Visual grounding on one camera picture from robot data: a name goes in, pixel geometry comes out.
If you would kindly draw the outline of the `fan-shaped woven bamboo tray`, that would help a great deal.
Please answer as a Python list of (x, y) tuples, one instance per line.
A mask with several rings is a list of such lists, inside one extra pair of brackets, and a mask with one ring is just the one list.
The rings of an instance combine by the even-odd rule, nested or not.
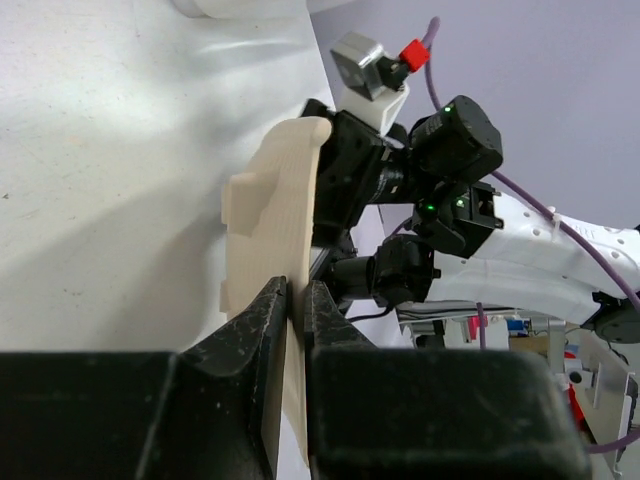
[(320, 117), (278, 123), (265, 135), (246, 169), (232, 176), (222, 193), (227, 241), (221, 311), (236, 316), (273, 277), (285, 277), (290, 288), (282, 405), (303, 457), (308, 455), (305, 291), (310, 281), (320, 150), (331, 132), (330, 121)]

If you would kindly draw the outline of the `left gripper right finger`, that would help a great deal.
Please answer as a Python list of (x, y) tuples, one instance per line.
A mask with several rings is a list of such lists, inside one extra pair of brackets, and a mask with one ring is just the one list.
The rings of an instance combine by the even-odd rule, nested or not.
[(535, 354), (379, 348), (327, 287), (305, 298), (315, 479), (586, 479), (590, 459)]

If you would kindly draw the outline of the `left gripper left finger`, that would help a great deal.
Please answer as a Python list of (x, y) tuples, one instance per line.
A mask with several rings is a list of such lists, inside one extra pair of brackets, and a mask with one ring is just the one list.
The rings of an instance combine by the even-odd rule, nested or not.
[(5, 479), (272, 479), (288, 292), (270, 279), (182, 353), (1, 357)]

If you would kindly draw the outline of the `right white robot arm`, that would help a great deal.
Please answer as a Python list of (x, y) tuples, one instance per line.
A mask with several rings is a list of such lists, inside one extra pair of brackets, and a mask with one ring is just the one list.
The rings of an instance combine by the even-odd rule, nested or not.
[(593, 225), (485, 181), (501, 136), (459, 95), (413, 128), (378, 133), (311, 99), (329, 121), (318, 167), (315, 278), (337, 302), (480, 302), (546, 314), (621, 344), (639, 340), (639, 232)]

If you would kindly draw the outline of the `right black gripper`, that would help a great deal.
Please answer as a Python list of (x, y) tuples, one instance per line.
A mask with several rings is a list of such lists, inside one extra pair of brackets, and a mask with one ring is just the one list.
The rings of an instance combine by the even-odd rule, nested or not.
[(375, 204), (412, 205), (409, 228), (434, 250), (476, 250), (502, 228), (496, 191), (483, 180), (503, 163), (501, 134), (472, 99), (459, 95), (387, 136), (315, 99), (302, 114), (332, 127), (320, 151), (313, 246), (336, 245)]

